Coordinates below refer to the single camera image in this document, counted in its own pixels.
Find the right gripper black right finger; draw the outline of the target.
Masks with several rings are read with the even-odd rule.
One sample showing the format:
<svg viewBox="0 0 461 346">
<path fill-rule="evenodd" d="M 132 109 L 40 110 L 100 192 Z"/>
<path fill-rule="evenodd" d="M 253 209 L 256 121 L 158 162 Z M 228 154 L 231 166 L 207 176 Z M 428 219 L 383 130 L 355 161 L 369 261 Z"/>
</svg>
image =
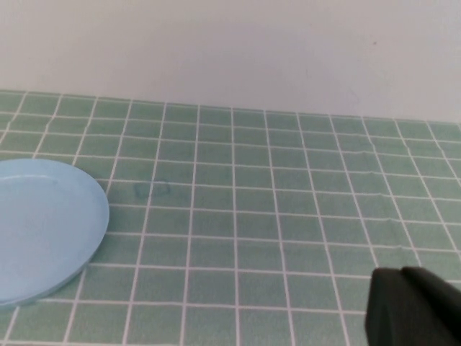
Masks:
<svg viewBox="0 0 461 346">
<path fill-rule="evenodd" d="M 423 267 L 403 267 L 401 271 L 460 345 L 460 290 Z"/>
</svg>

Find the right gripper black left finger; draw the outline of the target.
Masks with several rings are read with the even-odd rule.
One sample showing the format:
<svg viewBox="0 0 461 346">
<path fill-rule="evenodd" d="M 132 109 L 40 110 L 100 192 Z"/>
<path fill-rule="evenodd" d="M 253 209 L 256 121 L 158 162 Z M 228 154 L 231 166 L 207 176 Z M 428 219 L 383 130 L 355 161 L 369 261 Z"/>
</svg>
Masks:
<svg viewBox="0 0 461 346">
<path fill-rule="evenodd" d="M 421 294 L 400 270 L 380 267 L 373 271 L 364 328 L 369 345 L 415 345 L 416 309 Z"/>
</svg>

